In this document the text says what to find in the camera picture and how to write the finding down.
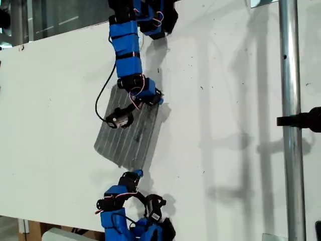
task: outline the black cable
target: black cable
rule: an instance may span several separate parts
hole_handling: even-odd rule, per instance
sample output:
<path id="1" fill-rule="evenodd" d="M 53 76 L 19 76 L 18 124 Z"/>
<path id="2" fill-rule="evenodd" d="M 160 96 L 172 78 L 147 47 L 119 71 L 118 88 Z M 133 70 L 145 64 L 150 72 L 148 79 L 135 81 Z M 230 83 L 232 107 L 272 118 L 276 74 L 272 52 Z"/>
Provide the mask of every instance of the black cable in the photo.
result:
<path id="1" fill-rule="evenodd" d="M 103 117 L 101 117 L 100 114 L 98 113 L 98 107 L 97 107 L 97 105 L 98 105 L 98 101 L 99 101 L 99 98 L 100 98 L 101 94 L 103 93 L 104 89 L 106 88 L 106 85 L 107 85 L 108 82 L 110 81 L 110 79 L 111 79 L 111 77 L 112 77 L 112 75 L 113 75 L 113 73 L 114 73 L 114 71 L 115 71 L 115 68 L 116 68 L 116 60 L 115 60 L 114 67 L 112 68 L 112 71 L 111 71 L 108 79 L 106 80 L 105 84 L 104 84 L 103 87 L 101 88 L 101 91 L 100 91 L 99 95 L 97 96 L 97 99 L 96 99 L 96 102 L 95 102 L 95 112 L 96 112 L 96 115 L 97 115 L 103 122 L 106 122 L 106 120 L 105 120 Z"/>
<path id="2" fill-rule="evenodd" d="M 122 217 L 126 218 L 127 220 L 131 221 L 131 224 L 130 224 L 130 225 L 132 225 L 132 224 L 134 223 L 135 225 L 138 225 L 138 226 L 145 226 L 145 225 L 143 225 L 143 224 L 137 224 L 137 222 L 135 222 L 135 221 L 132 220 L 131 218 L 129 218 L 129 217 L 127 217 L 127 216 L 125 216 L 125 215 L 123 215 L 123 214 L 121 214 L 121 213 L 115 212 L 115 213 L 112 213 L 112 214 L 111 214 L 111 223 L 112 223 L 112 228 L 114 228 L 114 229 L 117 231 L 117 233 L 119 233 L 119 234 L 121 234 L 121 232 L 120 232 L 120 231 L 118 230 L 118 228 L 115 226 L 115 222 L 114 222 L 114 218 L 113 218 L 114 215 L 122 216 Z"/>

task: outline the blue robot module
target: blue robot module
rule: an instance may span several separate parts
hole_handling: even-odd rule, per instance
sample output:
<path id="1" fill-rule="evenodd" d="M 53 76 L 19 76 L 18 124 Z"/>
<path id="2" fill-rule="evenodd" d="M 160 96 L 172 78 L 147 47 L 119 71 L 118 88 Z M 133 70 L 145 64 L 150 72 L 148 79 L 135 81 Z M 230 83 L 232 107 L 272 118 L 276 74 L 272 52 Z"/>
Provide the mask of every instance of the blue robot module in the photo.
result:
<path id="1" fill-rule="evenodd" d="M 142 175 L 142 170 L 124 173 L 118 185 L 110 187 L 104 193 L 104 198 L 97 201 L 96 214 L 100 213 L 106 241 L 172 241 L 174 239 L 176 232 L 171 220 L 162 217 L 161 207 L 166 205 L 166 201 L 155 194 L 144 197 L 137 191 Z M 123 207 L 125 201 L 131 197 L 138 198 L 145 206 L 144 217 L 138 222 L 126 217 Z M 127 219 L 134 223 L 135 227 L 128 229 Z"/>
<path id="2" fill-rule="evenodd" d="M 139 53 L 138 27 L 152 39 L 170 34 L 178 19 L 174 2 L 177 0 L 109 0 L 115 15 L 109 18 L 109 37 L 116 52 L 115 67 L 117 86 L 125 89 L 132 104 L 124 109 L 116 108 L 106 120 L 113 128 L 127 128 L 134 119 L 132 112 L 142 104 L 163 103 L 163 94 L 155 82 L 145 77 Z"/>

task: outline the white board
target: white board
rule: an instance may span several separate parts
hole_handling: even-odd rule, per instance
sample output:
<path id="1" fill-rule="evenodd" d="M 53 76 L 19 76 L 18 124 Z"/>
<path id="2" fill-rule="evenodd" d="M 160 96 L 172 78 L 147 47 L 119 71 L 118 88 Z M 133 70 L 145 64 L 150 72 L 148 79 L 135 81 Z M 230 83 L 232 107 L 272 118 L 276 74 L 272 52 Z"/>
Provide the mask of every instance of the white board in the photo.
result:
<path id="1" fill-rule="evenodd" d="M 167 49 L 145 38 L 141 51 L 171 112 L 139 187 L 168 200 L 176 240 L 287 236 L 278 5 L 200 0 L 177 9 Z M 320 9 L 299 1 L 304 111 L 321 104 Z M 1 51 L 0 60 L 0 215 L 102 230 L 96 201 L 124 172 L 93 148 L 101 124 L 94 102 L 114 62 L 108 23 Z M 108 98 L 109 90 L 101 113 Z M 312 240 L 321 136 L 303 137 Z M 126 208 L 131 218 L 142 210 Z"/>

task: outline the gray mesh pad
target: gray mesh pad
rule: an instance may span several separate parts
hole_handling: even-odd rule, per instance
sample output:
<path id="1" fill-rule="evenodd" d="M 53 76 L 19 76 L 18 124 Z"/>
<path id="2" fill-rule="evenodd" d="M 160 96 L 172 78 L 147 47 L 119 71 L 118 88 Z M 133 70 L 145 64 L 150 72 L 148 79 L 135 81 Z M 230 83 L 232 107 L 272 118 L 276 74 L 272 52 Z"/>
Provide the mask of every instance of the gray mesh pad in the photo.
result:
<path id="1" fill-rule="evenodd" d="M 116 85 L 111 90 L 105 117 L 117 107 L 124 108 L 130 104 L 125 90 Z M 140 111 L 134 110 L 134 123 L 126 129 L 112 129 L 102 123 L 95 150 L 103 157 L 127 170 L 141 169 L 144 165 L 152 132 L 158 112 L 157 106 L 144 104 Z"/>

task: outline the silver metal pipe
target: silver metal pipe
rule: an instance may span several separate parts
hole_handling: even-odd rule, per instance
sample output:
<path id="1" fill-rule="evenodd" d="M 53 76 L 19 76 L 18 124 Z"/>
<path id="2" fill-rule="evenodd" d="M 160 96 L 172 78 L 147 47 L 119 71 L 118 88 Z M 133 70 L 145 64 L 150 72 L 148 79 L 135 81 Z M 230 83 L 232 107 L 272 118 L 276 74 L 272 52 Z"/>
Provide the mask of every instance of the silver metal pipe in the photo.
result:
<path id="1" fill-rule="evenodd" d="M 283 116 L 301 112 L 297 0 L 279 0 Z M 283 127 L 289 241 L 306 241 L 302 133 Z"/>

